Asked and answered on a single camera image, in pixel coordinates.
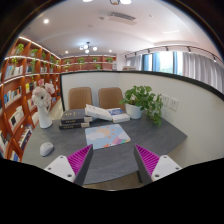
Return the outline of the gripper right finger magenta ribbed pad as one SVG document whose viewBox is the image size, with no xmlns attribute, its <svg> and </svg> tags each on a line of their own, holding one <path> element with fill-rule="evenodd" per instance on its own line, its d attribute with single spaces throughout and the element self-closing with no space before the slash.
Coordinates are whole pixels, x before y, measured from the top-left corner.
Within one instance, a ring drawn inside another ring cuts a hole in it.
<svg viewBox="0 0 224 224">
<path fill-rule="evenodd" d="M 144 185 L 181 170 L 181 167 L 168 155 L 159 156 L 139 145 L 134 146 L 134 156 L 140 181 Z"/>
</svg>

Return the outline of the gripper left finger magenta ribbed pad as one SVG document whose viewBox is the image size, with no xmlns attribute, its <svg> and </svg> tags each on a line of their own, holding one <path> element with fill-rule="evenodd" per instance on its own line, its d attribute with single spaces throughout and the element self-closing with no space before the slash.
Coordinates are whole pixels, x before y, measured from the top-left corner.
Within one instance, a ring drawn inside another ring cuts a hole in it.
<svg viewBox="0 0 224 224">
<path fill-rule="evenodd" d="M 87 145 L 69 156 L 60 155 L 45 171 L 82 186 L 93 156 L 93 145 Z"/>
</svg>

